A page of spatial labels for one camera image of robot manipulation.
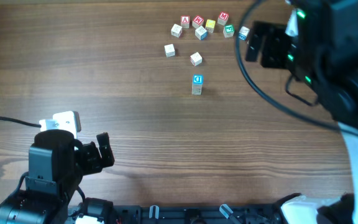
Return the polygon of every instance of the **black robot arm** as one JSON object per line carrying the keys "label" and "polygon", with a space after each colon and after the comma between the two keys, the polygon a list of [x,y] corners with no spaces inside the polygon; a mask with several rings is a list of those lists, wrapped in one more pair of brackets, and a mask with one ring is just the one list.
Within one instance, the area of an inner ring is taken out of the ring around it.
{"label": "black robot arm", "polygon": [[0,223],[64,223],[82,177],[114,165],[108,134],[97,139],[100,153],[94,142],[82,145],[68,131],[38,133],[29,150],[25,190],[13,192],[0,204]]}
{"label": "black robot arm", "polygon": [[288,69],[335,121],[358,129],[358,0],[291,0],[293,30],[255,22],[246,61]]}

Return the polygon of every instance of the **yellow block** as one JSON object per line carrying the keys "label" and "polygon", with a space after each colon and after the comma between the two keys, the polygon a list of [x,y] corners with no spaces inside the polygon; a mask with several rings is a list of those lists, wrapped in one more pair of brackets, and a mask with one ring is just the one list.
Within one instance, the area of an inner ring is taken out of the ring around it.
{"label": "yellow block", "polygon": [[214,28],[215,28],[215,21],[211,20],[211,19],[208,19],[206,21],[206,24],[205,24],[205,29],[210,32],[210,33],[213,33],[214,32]]}
{"label": "yellow block", "polygon": [[205,25],[205,27],[210,27],[210,28],[212,28],[212,29],[214,29],[215,28],[215,21],[213,21],[213,20],[211,20],[211,19],[208,19],[207,21],[206,21],[206,25]]}

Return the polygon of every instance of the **wooden table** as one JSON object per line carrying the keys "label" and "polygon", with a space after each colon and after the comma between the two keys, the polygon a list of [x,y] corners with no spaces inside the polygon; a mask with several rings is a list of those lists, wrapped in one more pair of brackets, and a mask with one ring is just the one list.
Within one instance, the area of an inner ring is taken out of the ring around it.
{"label": "wooden table", "polygon": [[[290,7],[270,1],[253,19],[285,23]],[[340,135],[291,118],[248,86],[223,27],[199,41],[194,28],[170,34],[182,14],[237,28],[251,1],[130,2],[0,6],[0,116],[38,123],[80,113],[83,142],[108,132],[114,167],[84,177],[87,197],[116,205],[242,205],[301,192],[335,197],[352,191]],[[163,46],[174,44],[176,57]],[[190,55],[203,63],[193,67]],[[283,89],[288,71],[247,63],[260,87],[280,102],[330,121]],[[193,74],[203,94],[191,95]],[[309,100],[301,84],[294,91]],[[37,128],[0,122],[0,203],[27,171]],[[78,203],[75,195],[72,203]]]}

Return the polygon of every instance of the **black wire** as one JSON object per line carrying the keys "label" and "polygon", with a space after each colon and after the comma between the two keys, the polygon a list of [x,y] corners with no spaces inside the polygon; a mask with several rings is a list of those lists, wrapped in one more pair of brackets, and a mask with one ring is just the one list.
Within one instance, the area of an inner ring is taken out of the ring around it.
{"label": "black wire", "polygon": [[16,189],[15,189],[8,197],[13,197],[13,196],[15,196],[17,193],[19,193],[20,188],[22,187],[22,184],[23,184],[23,180],[24,180],[24,178],[27,177],[28,175],[29,175],[29,172],[28,172],[28,171],[22,174],[22,176],[21,176],[20,179],[19,179],[19,183],[18,183]]}
{"label": "black wire", "polygon": [[[248,10],[246,10],[246,12],[244,13],[238,30],[241,29],[241,27],[243,26],[243,24],[245,23],[245,21],[249,18],[250,14],[252,13],[253,10],[255,10],[260,4],[262,4],[265,0],[256,0],[249,8]],[[264,100],[266,100],[268,103],[270,103],[272,106],[276,107],[277,109],[279,109],[280,111],[286,113],[287,115],[293,116],[297,119],[300,119],[306,123],[309,124],[313,124],[315,126],[319,126],[321,128],[325,128],[331,131],[335,131],[337,133],[343,132],[343,133],[347,133],[347,134],[351,134],[354,136],[358,137],[358,133],[354,133],[352,131],[348,131],[345,129],[341,129],[338,126],[329,124],[329,123],[325,123],[323,121],[318,121],[316,119],[310,118],[308,116],[305,116],[303,114],[300,114],[296,111],[291,110],[290,108],[282,105],[281,103],[275,101],[273,98],[271,98],[270,96],[268,96],[265,92],[263,92],[251,79],[251,77],[249,76],[244,64],[242,63],[242,59],[241,59],[241,53],[240,53],[240,40],[238,37],[238,33],[236,35],[236,40],[235,40],[235,44],[234,44],[234,50],[236,52],[236,59],[237,59],[237,63],[240,67],[241,73],[244,76],[245,80],[247,80],[248,84],[255,90],[256,93],[259,94],[259,96],[261,96]]]}
{"label": "black wire", "polygon": [[85,194],[84,194],[84,192],[82,191],[80,186],[78,186],[76,190],[77,190],[77,192],[79,193],[79,195],[82,198],[82,205],[80,205],[80,208],[77,211],[75,211],[71,215],[69,215],[69,217],[75,217],[78,214],[80,214],[82,212],[84,206],[85,206]]}
{"label": "black wire", "polygon": [[81,190],[81,187],[77,187],[77,192],[79,193],[79,195],[81,196],[82,198],[82,203],[85,203],[85,194],[84,192]]}
{"label": "black wire", "polygon": [[41,124],[32,124],[32,123],[28,123],[25,121],[21,121],[19,119],[14,119],[14,118],[7,118],[7,117],[0,116],[0,121],[10,121],[13,123],[23,124],[23,125],[34,127],[34,128],[41,128]]}
{"label": "black wire", "polygon": [[302,97],[290,92],[290,85],[291,85],[291,82],[292,82],[293,78],[294,78],[294,76],[292,74],[288,77],[288,80],[287,80],[287,82],[285,84],[285,92],[288,95],[294,97],[295,99],[299,100],[300,102],[302,102],[302,103],[304,103],[304,104],[306,104],[308,106],[316,106],[316,105],[318,105],[318,98],[314,101],[314,103],[310,103],[309,101],[303,99]]}

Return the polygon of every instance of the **white block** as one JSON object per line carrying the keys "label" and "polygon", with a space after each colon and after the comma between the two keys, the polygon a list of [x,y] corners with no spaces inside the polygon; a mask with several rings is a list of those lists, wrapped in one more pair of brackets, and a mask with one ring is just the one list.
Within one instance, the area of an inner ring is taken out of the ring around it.
{"label": "white block", "polygon": [[201,95],[203,89],[204,77],[202,75],[193,75],[193,84],[191,86],[191,94]]}
{"label": "white block", "polygon": [[190,60],[191,60],[191,63],[194,65],[194,66],[197,66],[199,65],[201,62],[203,62],[203,58],[201,57],[201,55],[196,52],[195,54],[193,54],[192,56],[190,56]]}
{"label": "white block", "polygon": [[248,29],[248,28],[246,28],[246,27],[241,27],[240,32],[239,32],[239,38],[240,38],[241,40],[246,40],[248,33],[249,33],[249,29]]}
{"label": "white block", "polygon": [[196,37],[199,40],[205,39],[205,37],[208,35],[208,31],[204,27],[199,27],[196,29]]}
{"label": "white block", "polygon": [[180,25],[183,28],[189,28],[190,27],[190,16],[181,16],[180,17]]}
{"label": "white block", "polygon": [[221,12],[218,17],[218,24],[222,26],[226,25],[227,21],[229,20],[229,14],[226,12]]}
{"label": "white block", "polygon": [[178,24],[174,24],[172,29],[171,29],[171,34],[175,37],[180,37],[181,34],[181,26],[179,26]]}
{"label": "white block", "polygon": [[167,57],[175,56],[175,48],[173,47],[173,44],[165,45],[165,55]]}
{"label": "white block", "polygon": [[223,35],[224,37],[232,37],[234,35],[234,26],[233,25],[224,26]]}
{"label": "white block", "polygon": [[193,19],[193,22],[191,23],[194,28],[199,28],[200,26],[203,26],[204,19],[201,16],[196,16]]}

